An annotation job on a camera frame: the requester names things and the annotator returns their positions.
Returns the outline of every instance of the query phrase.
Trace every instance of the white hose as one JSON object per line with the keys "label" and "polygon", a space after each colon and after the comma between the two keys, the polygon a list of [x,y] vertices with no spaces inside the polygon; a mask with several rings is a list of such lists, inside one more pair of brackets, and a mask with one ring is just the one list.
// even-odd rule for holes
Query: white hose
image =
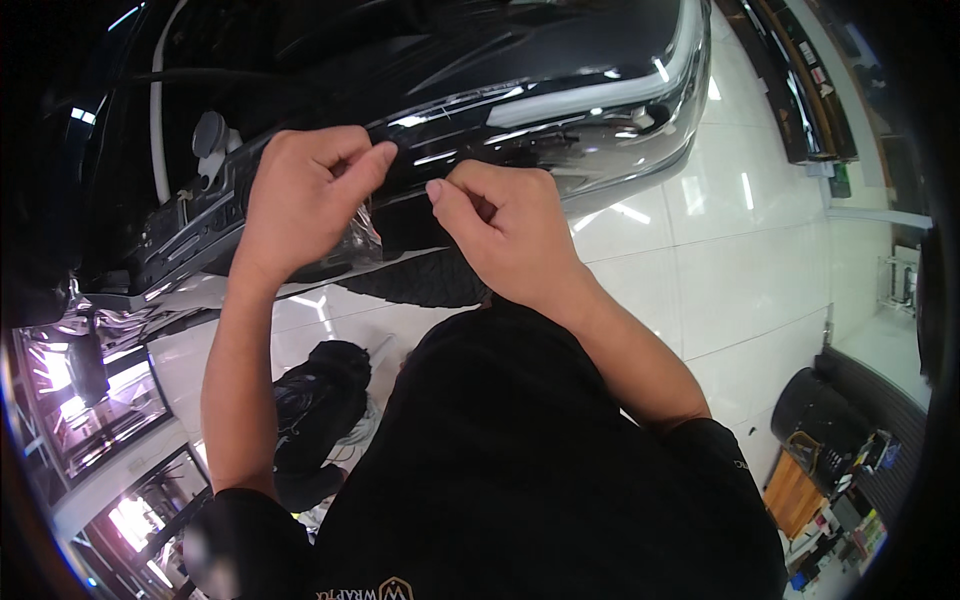
{"label": "white hose", "polygon": [[[163,70],[163,46],[167,41],[167,33],[170,32],[170,26],[186,0],[180,0],[174,7],[173,13],[167,19],[167,24],[160,32],[160,39],[156,41],[154,48],[154,66],[153,72],[159,73]],[[167,159],[163,153],[163,83],[153,82],[150,84],[150,158],[154,162],[154,183],[156,184],[156,198],[160,204],[170,200],[170,181],[167,179]]]}

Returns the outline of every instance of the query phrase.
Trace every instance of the clear plastic film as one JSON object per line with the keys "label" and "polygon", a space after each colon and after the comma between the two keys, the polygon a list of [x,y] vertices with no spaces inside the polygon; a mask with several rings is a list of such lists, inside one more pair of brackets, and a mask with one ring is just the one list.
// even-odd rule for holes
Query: clear plastic film
{"label": "clear plastic film", "polygon": [[324,262],[348,263],[353,267],[360,267],[383,261],[383,243],[380,234],[373,228],[369,204],[370,199],[367,199],[360,205],[350,219],[343,237],[324,257]]}

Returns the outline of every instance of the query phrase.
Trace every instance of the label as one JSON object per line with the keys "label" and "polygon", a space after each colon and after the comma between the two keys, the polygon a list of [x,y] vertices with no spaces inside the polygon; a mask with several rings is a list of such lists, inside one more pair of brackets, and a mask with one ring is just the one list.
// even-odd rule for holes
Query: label
{"label": "label", "polygon": [[807,64],[813,64],[817,61],[817,57],[813,54],[813,49],[810,48],[810,44],[802,41],[797,45],[800,46],[800,51],[804,53],[804,59]]}

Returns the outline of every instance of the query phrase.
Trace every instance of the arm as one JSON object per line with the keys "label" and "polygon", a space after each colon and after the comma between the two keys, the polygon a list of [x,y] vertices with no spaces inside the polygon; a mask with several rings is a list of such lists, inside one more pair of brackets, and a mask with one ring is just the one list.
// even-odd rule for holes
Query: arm
{"label": "arm", "polygon": [[577,258],[546,172],[467,160],[427,193],[480,278],[573,333],[628,412],[660,432],[710,416],[684,363]]}
{"label": "arm", "polygon": [[[270,373],[276,292],[297,268],[336,245],[395,155],[391,142],[372,148],[361,127],[280,132],[264,149],[200,399],[215,492],[249,488],[276,499]],[[345,171],[338,178],[331,170]]]}

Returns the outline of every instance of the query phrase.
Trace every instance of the hand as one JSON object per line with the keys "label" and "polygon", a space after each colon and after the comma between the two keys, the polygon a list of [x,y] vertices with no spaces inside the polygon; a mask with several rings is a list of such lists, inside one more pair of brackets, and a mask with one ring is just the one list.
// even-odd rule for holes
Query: hand
{"label": "hand", "polygon": [[584,293],[598,287],[577,257],[546,171],[465,160],[426,191],[467,262],[507,300],[564,324]]}
{"label": "hand", "polygon": [[284,131],[263,151],[231,274],[279,287],[340,241],[360,204],[379,187],[396,144],[371,147],[360,126]]}

